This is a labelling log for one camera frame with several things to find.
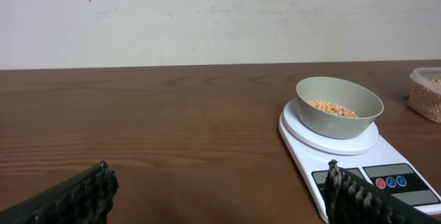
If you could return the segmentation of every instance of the plastic container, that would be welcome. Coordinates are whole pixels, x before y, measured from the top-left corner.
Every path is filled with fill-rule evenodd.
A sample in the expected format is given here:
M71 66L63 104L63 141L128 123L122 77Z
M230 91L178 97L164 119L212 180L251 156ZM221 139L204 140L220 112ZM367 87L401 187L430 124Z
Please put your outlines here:
M441 123L441 68L416 68L411 73L415 82L409 93L409 107L424 118Z

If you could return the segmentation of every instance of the white kitchen scale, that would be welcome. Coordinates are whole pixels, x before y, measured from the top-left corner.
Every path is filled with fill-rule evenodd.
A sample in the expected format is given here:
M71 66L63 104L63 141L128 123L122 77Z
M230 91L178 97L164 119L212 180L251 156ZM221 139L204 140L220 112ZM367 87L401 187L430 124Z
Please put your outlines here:
M378 134L372 123L353 139L332 139L306 128L297 115L297 100L291 100L279 120L279 130L327 223L325 202L319 188L325 182L328 162L335 159L364 180L377 185L426 214L441 213L440 195L395 148Z

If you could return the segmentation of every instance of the brown wood grain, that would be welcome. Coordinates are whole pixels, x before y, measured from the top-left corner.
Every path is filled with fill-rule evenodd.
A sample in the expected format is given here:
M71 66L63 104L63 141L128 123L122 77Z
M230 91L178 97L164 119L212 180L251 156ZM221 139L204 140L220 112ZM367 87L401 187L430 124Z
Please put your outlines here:
M338 77L384 102L390 144L441 192L441 125L403 96L441 61L0 71L0 209L100 160L110 223L320 223L278 135L299 80Z

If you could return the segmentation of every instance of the gray bowl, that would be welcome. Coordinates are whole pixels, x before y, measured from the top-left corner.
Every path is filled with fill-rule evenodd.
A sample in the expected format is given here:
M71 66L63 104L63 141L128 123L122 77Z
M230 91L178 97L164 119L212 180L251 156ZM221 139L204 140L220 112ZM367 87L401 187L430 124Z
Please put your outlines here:
M300 120L311 130L336 139L357 137L384 109L372 91L343 79L311 77L297 84ZM336 103L354 111L358 118L336 116L310 105L310 101Z

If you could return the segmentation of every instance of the red button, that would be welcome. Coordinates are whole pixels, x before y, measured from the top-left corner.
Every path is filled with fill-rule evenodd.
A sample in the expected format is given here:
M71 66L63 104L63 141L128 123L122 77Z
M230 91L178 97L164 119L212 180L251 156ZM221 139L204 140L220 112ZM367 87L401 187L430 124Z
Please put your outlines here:
M377 180L375 180L375 184L376 184L377 187L379 187L380 189L384 189L384 188L386 188L386 182L385 182L384 179L382 179L382 178L377 178Z

